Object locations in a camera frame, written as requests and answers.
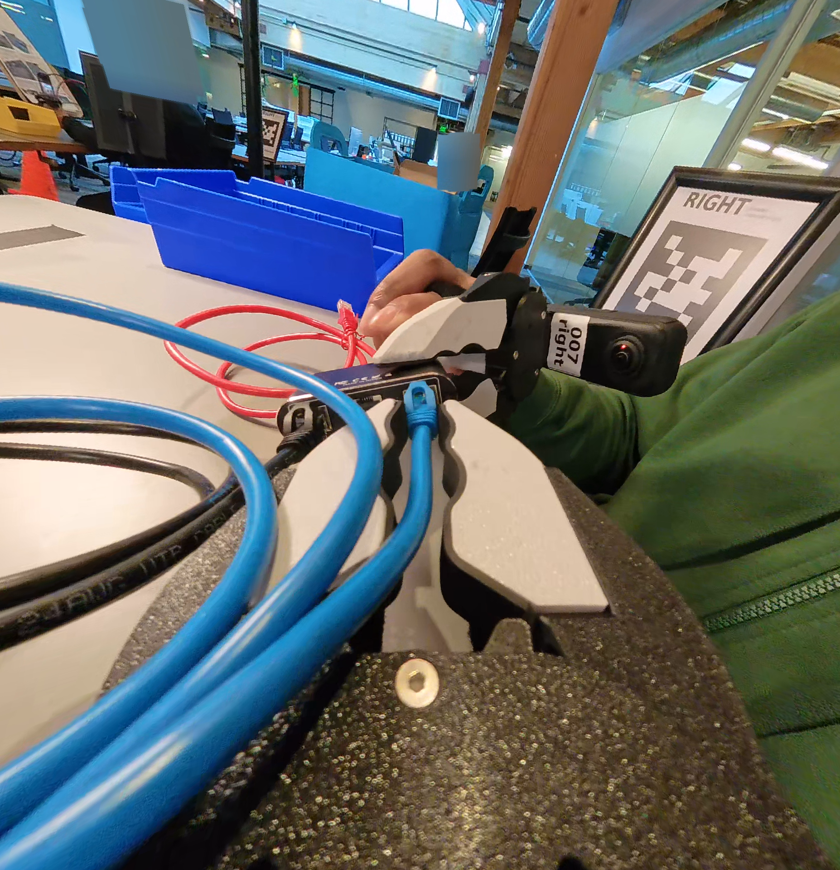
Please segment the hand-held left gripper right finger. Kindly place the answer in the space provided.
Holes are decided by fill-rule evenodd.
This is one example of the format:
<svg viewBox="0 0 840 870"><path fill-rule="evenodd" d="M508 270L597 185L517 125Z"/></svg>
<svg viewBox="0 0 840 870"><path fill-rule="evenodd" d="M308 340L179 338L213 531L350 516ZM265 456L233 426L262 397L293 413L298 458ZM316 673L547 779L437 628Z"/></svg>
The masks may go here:
<svg viewBox="0 0 840 870"><path fill-rule="evenodd" d="M544 464L455 400L440 408L445 603L482 649L504 619L598 615L609 601Z"/></svg>

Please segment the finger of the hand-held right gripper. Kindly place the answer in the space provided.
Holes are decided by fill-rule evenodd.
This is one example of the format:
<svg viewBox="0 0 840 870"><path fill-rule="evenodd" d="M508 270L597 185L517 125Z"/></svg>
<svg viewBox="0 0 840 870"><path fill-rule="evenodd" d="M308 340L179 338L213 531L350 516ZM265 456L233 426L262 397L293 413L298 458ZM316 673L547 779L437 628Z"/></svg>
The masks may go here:
<svg viewBox="0 0 840 870"><path fill-rule="evenodd" d="M377 349L371 364L423 362L462 354L467 347L477 353L495 351L507 324L504 299L443 299L399 325Z"/></svg>
<svg viewBox="0 0 840 870"><path fill-rule="evenodd" d="M497 409L498 389L486 353L442 356L442 368L453 382L460 404L489 419Z"/></svg>

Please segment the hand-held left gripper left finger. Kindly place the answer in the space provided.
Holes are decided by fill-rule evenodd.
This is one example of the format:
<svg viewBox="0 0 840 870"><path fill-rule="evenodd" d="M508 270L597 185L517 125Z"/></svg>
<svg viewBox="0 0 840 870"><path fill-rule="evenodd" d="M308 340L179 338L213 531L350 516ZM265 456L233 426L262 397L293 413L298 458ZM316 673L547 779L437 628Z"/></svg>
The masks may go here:
<svg viewBox="0 0 840 870"><path fill-rule="evenodd" d="M385 399L367 412L383 451L382 484L371 516L328 588L346 582L381 548L396 524L396 497L404 495L401 454L404 450L404 403ZM333 517L347 493L357 465L357 448L343 427L315 447L296 466L277 508L279 533L274 561L274 585L305 556Z"/></svg>

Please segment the black ethernet adapter box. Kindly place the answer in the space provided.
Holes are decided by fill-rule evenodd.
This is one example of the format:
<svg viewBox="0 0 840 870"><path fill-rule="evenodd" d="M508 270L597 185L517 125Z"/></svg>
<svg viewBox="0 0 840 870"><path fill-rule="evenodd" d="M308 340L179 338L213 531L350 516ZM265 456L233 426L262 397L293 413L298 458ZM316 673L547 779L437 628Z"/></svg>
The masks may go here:
<svg viewBox="0 0 840 870"><path fill-rule="evenodd" d="M354 400L364 411L385 399L402 400L410 383L424 381L433 391L436 402L458 399L458 385L434 361L406 364L365 364L328 372L316 378ZM282 434L281 446L317 445L344 426L340 413L308 391L296 390L282 404L276 416Z"/></svg>

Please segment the long blue plastic bin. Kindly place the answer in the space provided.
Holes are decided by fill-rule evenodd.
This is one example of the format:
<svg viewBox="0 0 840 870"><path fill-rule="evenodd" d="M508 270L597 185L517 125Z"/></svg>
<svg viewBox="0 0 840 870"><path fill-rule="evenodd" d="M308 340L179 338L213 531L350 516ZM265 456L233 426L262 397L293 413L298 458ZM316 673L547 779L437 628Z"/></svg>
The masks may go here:
<svg viewBox="0 0 840 870"><path fill-rule="evenodd" d="M131 169L172 270L360 313L404 258L400 217L230 170Z"/></svg>

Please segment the person's right hand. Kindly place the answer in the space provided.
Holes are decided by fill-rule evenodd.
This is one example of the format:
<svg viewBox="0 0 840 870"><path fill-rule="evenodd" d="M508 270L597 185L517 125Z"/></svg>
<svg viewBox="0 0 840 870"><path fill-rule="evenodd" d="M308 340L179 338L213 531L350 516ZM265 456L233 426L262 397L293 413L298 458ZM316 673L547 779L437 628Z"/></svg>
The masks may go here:
<svg viewBox="0 0 840 870"><path fill-rule="evenodd" d="M404 258L372 292L359 323L359 332L379 347L402 323L434 305L442 297L432 285L453 285L461 293L473 277L433 250L418 250Z"/></svg>

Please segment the light blue partition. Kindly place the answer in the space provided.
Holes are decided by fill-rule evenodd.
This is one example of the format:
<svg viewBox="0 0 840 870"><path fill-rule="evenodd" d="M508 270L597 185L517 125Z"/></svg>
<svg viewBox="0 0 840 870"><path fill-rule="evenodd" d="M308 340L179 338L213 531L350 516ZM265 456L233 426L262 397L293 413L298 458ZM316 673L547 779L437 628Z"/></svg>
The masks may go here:
<svg viewBox="0 0 840 870"><path fill-rule="evenodd" d="M467 269L494 178L490 166L481 166L475 190L451 194L375 169L369 161L314 148L305 157L305 190L400 217L406 255L433 250L459 269Z"/></svg>

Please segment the black framed tag sign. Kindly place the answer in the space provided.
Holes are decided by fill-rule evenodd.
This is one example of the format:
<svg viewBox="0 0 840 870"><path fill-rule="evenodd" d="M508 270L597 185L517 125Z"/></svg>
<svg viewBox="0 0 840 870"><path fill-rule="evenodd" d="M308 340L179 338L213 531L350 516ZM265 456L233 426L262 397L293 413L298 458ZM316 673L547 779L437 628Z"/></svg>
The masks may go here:
<svg viewBox="0 0 840 870"><path fill-rule="evenodd" d="M840 178L676 167L593 309L677 318L683 362L840 290Z"/></svg>

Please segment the small tag board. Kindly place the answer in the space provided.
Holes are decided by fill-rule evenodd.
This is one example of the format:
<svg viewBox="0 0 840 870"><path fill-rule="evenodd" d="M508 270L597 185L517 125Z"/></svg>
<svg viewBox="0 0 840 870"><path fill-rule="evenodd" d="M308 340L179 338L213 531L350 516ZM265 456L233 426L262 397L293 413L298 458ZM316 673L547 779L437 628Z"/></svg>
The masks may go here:
<svg viewBox="0 0 840 870"><path fill-rule="evenodd" d="M262 108L262 158L265 163L274 163L276 161L289 118L289 113L281 108Z"/></svg>

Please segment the black pole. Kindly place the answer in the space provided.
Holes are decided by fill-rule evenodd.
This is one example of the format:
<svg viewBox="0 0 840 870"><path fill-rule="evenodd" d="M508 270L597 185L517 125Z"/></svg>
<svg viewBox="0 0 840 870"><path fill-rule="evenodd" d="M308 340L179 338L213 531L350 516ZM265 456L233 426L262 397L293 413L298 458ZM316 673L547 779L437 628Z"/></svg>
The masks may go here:
<svg viewBox="0 0 840 870"><path fill-rule="evenodd" d="M258 1L241 1L241 39L248 168L253 178L262 178L264 175L264 156Z"/></svg>

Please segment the small blue plastic bin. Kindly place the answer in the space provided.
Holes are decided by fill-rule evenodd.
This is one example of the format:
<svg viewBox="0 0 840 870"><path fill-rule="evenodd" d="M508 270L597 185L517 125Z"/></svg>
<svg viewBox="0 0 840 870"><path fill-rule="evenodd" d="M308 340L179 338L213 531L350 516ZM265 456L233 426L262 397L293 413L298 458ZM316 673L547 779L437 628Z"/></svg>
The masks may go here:
<svg viewBox="0 0 840 870"><path fill-rule="evenodd" d="M139 195L137 180L131 168L120 164L110 166L110 193L116 216L137 223L149 224Z"/></svg>

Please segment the black monitor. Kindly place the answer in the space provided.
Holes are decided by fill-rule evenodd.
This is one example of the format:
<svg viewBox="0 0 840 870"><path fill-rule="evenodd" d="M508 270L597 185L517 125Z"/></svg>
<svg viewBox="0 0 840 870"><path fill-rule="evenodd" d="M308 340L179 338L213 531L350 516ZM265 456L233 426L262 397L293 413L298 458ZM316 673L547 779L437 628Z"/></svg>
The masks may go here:
<svg viewBox="0 0 840 870"><path fill-rule="evenodd" d="M164 101L112 89L97 56L81 51L79 58L98 146L138 158L164 160Z"/></svg>

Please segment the grey tape strip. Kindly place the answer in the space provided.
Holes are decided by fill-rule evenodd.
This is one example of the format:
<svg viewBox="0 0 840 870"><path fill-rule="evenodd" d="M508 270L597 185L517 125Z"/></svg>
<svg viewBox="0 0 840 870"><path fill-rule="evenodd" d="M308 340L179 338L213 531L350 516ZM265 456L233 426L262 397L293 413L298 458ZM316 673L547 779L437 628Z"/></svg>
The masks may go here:
<svg viewBox="0 0 840 870"><path fill-rule="evenodd" d="M63 242L80 237L85 237L85 234L54 223L22 230L4 231L0 232L0 251Z"/></svg>

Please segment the orange traffic cone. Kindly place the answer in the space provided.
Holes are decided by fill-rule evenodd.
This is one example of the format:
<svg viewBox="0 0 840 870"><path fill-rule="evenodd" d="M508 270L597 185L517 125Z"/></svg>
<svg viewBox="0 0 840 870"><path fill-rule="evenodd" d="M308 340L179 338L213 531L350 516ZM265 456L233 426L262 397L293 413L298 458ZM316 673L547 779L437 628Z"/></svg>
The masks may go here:
<svg viewBox="0 0 840 870"><path fill-rule="evenodd" d="M59 201L52 169L39 151L23 151L21 178L16 193L48 201Z"/></svg>

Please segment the yellow case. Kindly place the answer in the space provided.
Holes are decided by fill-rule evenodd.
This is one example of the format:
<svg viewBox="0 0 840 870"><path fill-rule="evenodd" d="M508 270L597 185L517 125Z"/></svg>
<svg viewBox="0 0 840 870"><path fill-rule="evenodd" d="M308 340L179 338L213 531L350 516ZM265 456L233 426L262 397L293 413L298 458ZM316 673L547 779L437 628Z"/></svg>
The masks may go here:
<svg viewBox="0 0 840 870"><path fill-rule="evenodd" d="M0 130L37 139L57 137L63 132L52 109L1 95Z"/></svg>

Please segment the white poster board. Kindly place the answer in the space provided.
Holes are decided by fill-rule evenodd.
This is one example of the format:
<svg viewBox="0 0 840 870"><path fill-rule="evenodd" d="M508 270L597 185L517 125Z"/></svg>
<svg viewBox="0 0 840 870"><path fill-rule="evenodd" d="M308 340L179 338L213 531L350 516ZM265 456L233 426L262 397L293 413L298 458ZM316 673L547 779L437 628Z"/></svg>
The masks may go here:
<svg viewBox="0 0 840 870"><path fill-rule="evenodd" d="M27 103L82 118L69 89L67 53L52 2L0 1L0 70Z"/></svg>

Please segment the wooden post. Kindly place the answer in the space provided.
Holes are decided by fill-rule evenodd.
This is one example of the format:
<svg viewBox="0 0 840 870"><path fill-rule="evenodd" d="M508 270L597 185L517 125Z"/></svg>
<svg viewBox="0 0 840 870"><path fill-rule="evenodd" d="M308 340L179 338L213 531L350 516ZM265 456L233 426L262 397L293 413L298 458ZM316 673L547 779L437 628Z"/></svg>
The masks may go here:
<svg viewBox="0 0 840 870"><path fill-rule="evenodd" d="M618 1L553 2L487 243L509 207L536 208L534 233L618 6Z"/></svg>

